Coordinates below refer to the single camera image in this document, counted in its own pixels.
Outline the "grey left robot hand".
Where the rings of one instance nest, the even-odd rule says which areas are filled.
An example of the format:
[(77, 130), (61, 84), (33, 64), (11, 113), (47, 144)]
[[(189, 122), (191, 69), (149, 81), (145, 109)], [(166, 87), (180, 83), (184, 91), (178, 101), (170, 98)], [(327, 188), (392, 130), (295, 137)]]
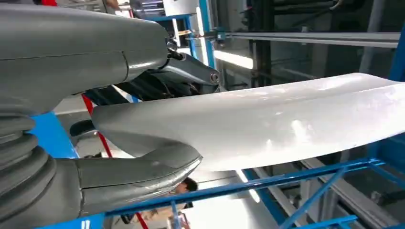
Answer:
[(173, 190), (201, 162), (168, 143), (136, 159), (54, 158), (30, 133), (64, 98), (168, 71), (217, 86), (218, 72), (167, 46), (158, 23), (34, 4), (0, 5), (0, 226), (30, 229), (128, 206)]

